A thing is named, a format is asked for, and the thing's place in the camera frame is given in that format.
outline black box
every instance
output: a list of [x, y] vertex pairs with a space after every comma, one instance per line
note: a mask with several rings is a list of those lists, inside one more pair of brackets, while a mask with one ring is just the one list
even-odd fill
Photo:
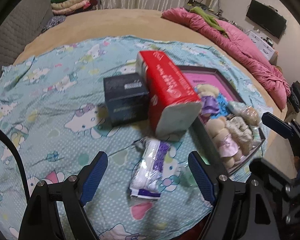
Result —
[[139, 74], [104, 78], [103, 86], [113, 126], [148, 118], [149, 91]]

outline light blue bedsheet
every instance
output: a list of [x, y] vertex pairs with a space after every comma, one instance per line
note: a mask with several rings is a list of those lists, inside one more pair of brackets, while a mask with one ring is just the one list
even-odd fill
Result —
[[[106, 37], [65, 45], [17, 66], [3, 67], [0, 129], [21, 155], [31, 192], [41, 179], [63, 181], [90, 163], [98, 151], [108, 154], [106, 173], [86, 205], [100, 239], [170, 239], [192, 228], [211, 210], [183, 183], [188, 154], [203, 152], [190, 132], [175, 143], [176, 153], [165, 158], [162, 180], [171, 184], [161, 187], [160, 200], [129, 200], [131, 174], [141, 158], [132, 143], [151, 131], [146, 121], [111, 128], [102, 104], [103, 78], [133, 72], [137, 52], [149, 49], [164, 50], [177, 65], [217, 68], [246, 104], [260, 114], [271, 111], [251, 80], [210, 46], [134, 36]], [[262, 129], [267, 137], [269, 130]], [[266, 142], [256, 156], [261, 156], [265, 147]], [[244, 181], [248, 176], [247, 164], [233, 179]], [[58, 207], [66, 237], [73, 239], [64, 208]], [[8, 239], [18, 236], [25, 208], [16, 162], [0, 142], [0, 230]]]

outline pink comforter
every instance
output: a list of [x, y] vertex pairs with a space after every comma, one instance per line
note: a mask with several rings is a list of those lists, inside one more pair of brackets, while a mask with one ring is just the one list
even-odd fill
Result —
[[191, 28], [207, 37], [231, 57], [242, 64], [266, 89], [276, 105], [282, 110], [290, 96], [290, 88], [282, 73], [272, 66], [254, 45], [250, 38], [237, 27], [217, 20], [226, 30], [229, 38], [210, 27], [198, 14], [187, 12], [184, 8], [172, 8], [164, 11], [162, 17]]

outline tissue box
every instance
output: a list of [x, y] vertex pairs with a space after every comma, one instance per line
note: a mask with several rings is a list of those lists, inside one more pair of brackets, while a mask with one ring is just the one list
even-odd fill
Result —
[[179, 68], [162, 51], [140, 51], [136, 72], [150, 92], [148, 117], [156, 136], [187, 130], [202, 104]]
[[104, 78], [103, 86], [113, 126], [148, 118], [149, 91], [137, 73]]

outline stack of folded clothes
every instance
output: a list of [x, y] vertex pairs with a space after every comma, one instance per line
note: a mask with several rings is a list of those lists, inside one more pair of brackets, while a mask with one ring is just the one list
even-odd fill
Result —
[[71, 15], [79, 12], [96, 10], [97, 0], [51, 0], [54, 15]]

